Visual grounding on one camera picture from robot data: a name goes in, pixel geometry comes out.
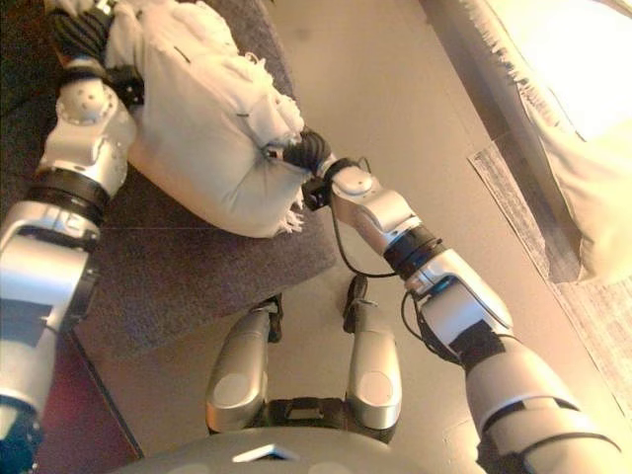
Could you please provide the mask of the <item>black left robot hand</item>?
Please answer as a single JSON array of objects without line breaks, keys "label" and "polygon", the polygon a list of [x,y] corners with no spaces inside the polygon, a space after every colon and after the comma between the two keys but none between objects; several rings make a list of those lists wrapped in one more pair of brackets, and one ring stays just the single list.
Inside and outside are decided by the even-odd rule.
[{"label": "black left robot hand", "polygon": [[69,58],[88,57],[103,62],[117,1],[93,1],[76,15],[55,7],[47,14],[56,49]]}]

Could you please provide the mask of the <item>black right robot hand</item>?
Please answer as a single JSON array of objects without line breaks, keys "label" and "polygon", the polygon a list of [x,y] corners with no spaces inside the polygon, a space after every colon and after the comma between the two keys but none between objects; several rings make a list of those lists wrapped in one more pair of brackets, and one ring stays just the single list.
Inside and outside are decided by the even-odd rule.
[{"label": "black right robot hand", "polygon": [[310,127],[300,131],[298,138],[285,145],[275,144],[266,148],[268,158],[308,171],[313,176],[332,155],[330,144]]}]

